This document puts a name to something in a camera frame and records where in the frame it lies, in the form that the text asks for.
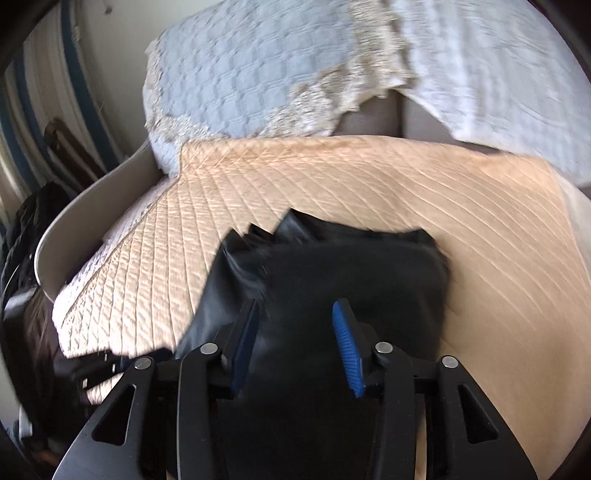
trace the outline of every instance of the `white quilt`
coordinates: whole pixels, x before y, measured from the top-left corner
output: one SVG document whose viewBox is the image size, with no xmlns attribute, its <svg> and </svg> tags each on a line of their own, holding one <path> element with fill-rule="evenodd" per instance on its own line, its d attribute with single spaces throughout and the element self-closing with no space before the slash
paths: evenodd
<svg viewBox="0 0 591 480">
<path fill-rule="evenodd" d="M 591 84 L 527 0 L 389 0 L 407 41 L 400 91 L 459 141 L 545 158 L 591 183 Z"/>
</svg>

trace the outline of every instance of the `black jacket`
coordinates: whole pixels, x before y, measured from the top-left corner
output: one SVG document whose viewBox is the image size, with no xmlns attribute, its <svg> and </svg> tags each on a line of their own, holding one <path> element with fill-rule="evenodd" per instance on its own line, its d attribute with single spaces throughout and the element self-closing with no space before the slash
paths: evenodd
<svg viewBox="0 0 591 480">
<path fill-rule="evenodd" d="M 45 230 L 69 202 L 70 198 L 64 189 L 53 182 L 27 197 L 2 239 L 0 294 L 19 265 L 18 289 L 37 285 L 35 250 Z"/>
</svg>

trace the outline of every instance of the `black fabric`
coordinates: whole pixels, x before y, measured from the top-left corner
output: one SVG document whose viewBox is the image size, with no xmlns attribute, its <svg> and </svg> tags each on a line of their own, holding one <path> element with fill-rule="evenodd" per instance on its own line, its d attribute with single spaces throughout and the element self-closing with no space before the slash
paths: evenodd
<svg viewBox="0 0 591 480">
<path fill-rule="evenodd" d="M 436 356 L 449 269 L 425 231 L 383 233 L 289 211 L 273 234 L 230 232 L 177 357 L 212 341 L 242 302 L 264 318 L 239 398 L 219 402 L 230 477 L 364 478 L 377 404 L 348 389 L 331 308 L 349 299 L 362 322 L 412 356 Z"/>
<path fill-rule="evenodd" d="M 28 196 L 18 209 L 2 242 L 0 293 L 4 292 L 12 274 L 21 266 L 17 288 L 37 285 L 34 258 L 39 240 L 54 218 L 68 205 L 70 198 L 53 182 Z"/>
</svg>

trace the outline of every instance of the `striped curtain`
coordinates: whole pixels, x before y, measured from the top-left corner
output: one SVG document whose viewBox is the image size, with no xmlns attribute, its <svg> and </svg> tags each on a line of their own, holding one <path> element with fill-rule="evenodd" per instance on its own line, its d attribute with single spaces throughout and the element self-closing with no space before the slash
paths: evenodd
<svg viewBox="0 0 591 480">
<path fill-rule="evenodd" d="M 78 45 L 75 1 L 62 0 L 37 25 L 0 79 L 0 221 L 48 181 L 71 197 L 125 159 L 97 108 Z M 85 155 L 65 163 L 47 128 L 68 131 Z"/>
</svg>

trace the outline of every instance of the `quilted bedspread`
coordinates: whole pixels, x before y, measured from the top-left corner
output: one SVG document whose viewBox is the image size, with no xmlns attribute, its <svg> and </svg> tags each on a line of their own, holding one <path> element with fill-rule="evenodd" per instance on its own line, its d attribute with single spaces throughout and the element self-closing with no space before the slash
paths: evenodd
<svg viewBox="0 0 591 480">
<path fill-rule="evenodd" d="M 547 479 L 591 416 L 591 283 L 556 174 L 536 158 L 386 137 L 187 144 L 180 175 L 57 325 L 62 348 L 175 347 L 227 231 L 270 231 L 289 207 L 436 238 L 452 265 L 441 353 L 461 359 Z"/>
</svg>

